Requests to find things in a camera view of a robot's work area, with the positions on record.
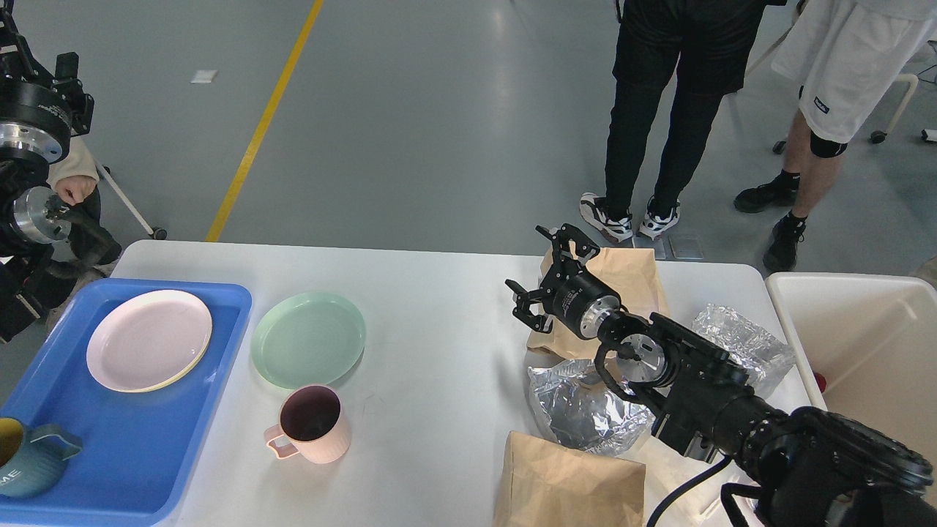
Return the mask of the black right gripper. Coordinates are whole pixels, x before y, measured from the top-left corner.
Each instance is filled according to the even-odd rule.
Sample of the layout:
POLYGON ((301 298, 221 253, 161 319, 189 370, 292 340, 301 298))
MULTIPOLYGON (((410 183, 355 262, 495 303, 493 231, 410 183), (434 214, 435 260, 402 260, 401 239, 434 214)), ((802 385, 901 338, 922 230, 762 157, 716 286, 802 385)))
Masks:
POLYGON ((541 287, 527 291, 514 280, 505 284, 513 292, 513 316, 530 329, 549 333, 553 317, 582 340, 612 340, 622 328, 620 295, 586 270, 586 264, 600 254, 600 247, 575 225, 536 231, 551 244, 551 264, 543 275, 541 287), (535 315, 533 304, 542 305, 535 315))

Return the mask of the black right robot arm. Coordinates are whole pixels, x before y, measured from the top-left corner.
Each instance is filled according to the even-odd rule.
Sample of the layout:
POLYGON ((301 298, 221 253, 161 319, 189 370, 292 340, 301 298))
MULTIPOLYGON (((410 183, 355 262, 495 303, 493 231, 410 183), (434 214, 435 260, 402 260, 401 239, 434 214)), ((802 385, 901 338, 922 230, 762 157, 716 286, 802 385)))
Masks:
POLYGON ((755 501, 766 526, 933 526, 924 500, 933 467, 921 454, 851 418, 813 406, 786 413, 747 384, 727 350, 660 313, 630 313, 586 264, 600 248, 577 227, 538 231, 552 261, 538 289, 507 280, 513 316, 536 332, 554 321, 596 340, 593 360, 607 389, 652 412, 652 434, 683 457, 723 459, 672 491, 649 518, 656 525, 677 498, 735 463, 750 486, 726 483, 720 500, 733 526, 737 504, 755 501))

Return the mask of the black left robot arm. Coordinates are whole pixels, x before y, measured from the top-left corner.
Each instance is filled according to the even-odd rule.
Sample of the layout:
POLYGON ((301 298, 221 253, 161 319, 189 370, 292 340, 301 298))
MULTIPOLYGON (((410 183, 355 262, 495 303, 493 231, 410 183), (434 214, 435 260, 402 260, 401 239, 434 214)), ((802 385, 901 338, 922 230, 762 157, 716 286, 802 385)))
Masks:
POLYGON ((122 248, 100 225, 100 171, 85 146, 94 99, 79 56, 40 64, 2 3, 1 187, 3 343, 63 307, 84 277, 122 248))

